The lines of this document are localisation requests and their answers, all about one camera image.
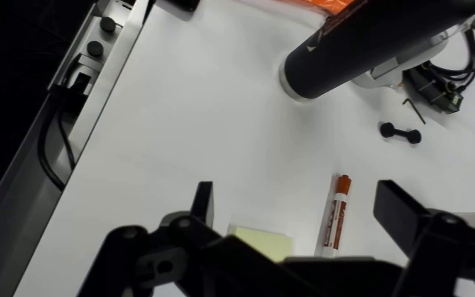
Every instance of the screw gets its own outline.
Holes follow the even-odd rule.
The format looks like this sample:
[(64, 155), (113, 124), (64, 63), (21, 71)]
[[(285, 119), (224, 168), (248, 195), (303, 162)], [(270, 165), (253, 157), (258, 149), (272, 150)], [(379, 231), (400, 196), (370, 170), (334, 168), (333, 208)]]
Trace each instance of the screw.
[(380, 125), (380, 135), (385, 139), (400, 135), (400, 137), (405, 137), (408, 144), (420, 144), (422, 140), (422, 135), (418, 130), (399, 130), (390, 122), (384, 122)]
[(88, 53), (92, 58), (102, 58), (102, 54), (103, 54), (103, 46), (102, 46), (102, 43), (98, 43), (98, 41), (90, 41), (90, 43), (87, 43), (87, 53)]
[(117, 28), (117, 23), (112, 18), (103, 17), (100, 20), (100, 30), (105, 31), (107, 35), (112, 35), (115, 28)]
[(179, 228), (189, 228), (189, 219), (186, 219), (186, 218), (184, 218), (184, 219), (179, 219), (179, 221), (178, 221), (178, 226), (179, 226)]

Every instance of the black mount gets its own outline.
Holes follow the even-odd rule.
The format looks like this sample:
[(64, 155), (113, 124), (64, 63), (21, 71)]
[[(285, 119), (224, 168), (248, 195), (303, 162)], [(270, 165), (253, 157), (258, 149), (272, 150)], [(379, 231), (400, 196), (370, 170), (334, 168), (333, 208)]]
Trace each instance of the black mount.
[(148, 297), (168, 282), (189, 297), (450, 297), (458, 277), (475, 281), (475, 229), (425, 210), (394, 182), (379, 182), (374, 216), (408, 256), (405, 269), (370, 257), (272, 262), (209, 228), (211, 190), (201, 182), (191, 211), (164, 216), (151, 234), (140, 226), (108, 233), (79, 297)]

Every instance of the white table surface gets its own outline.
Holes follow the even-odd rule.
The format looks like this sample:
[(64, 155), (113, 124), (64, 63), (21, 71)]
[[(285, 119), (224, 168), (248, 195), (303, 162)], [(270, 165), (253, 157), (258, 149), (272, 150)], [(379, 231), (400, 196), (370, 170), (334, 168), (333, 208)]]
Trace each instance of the white table surface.
[[(214, 182), (217, 231), (283, 233), (301, 256), (314, 252), (336, 173), (352, 178), (342, 256), (405, 261), (372, 218), (380, 178), (425, 206), (475, 213), (475, 83), (455, 116), (420, 107), (427, 125), (390, 89), (347, 83), (293, 102), (276, 71), (318, 25), (272, 0), (202, 0), (189, 21), (154, 7), (16, 295), (75, 295), (110, 229), (154, 229), (201, 180)], [(460, 36), (436, 58), (465, 59)], [(422, 144), (382, 140), (382, 120), (418, 129)]]

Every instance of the small black object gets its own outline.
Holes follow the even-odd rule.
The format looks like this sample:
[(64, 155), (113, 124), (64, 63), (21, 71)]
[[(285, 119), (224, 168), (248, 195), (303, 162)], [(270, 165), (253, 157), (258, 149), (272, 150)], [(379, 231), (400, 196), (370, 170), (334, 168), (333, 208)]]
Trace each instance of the small black object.
[(420, 144), (422, 135), (418, 130), (397, 130), (390, 122), (380, 125), (380, 135), (389, 139), (394, 135), (405, 137), (408, 144)]
[(93, 58), (102, 58), (102, 54), (103, 54), (102, 43), (98, 43), (98, 41), (87, 43), (87, 53)]
[(117, 28), (117, 23), (115, 23), (112, 18), (103, 17), (103, 18), (100, 20), (100, 30), (102, 30), (102, 31), (112, 35), (112, 33), (115, 31), (115, 28)]
[(212, 183), (211, 182), (201, 182), (197, 185), (197, 191), (192, 198), (189, 213), (191, 216), (201, 219), (206, 226), (212, 226), (214, 205), (212, 205)]
[(420, 64), (403, 71), (403, 79), (432, 107), (448, 114), (460, 111), (463, 96), (456, 91), (455, 83), (436, 74), (432, 66)]

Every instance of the orange object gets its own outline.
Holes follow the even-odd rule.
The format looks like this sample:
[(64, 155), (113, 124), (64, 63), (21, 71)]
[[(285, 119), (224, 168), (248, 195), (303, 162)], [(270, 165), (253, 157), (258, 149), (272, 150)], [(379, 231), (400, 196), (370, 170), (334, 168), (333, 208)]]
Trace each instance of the orange object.
[(352, 0), (305, 0), (314, 7), (326, 10), (331, 15), (341, 13), (346, 7), (352, 3)]
[(349, 186), (351, 186), (351, 178), (347, 175), (338, 177), (333, 203), (326, 218), (324, 238), (323, 238), (323, 246), (329, 249), (331, 252), (338, 251), (339, 248), (342, 219), (344, 219), (344, 213), (347, 208)]

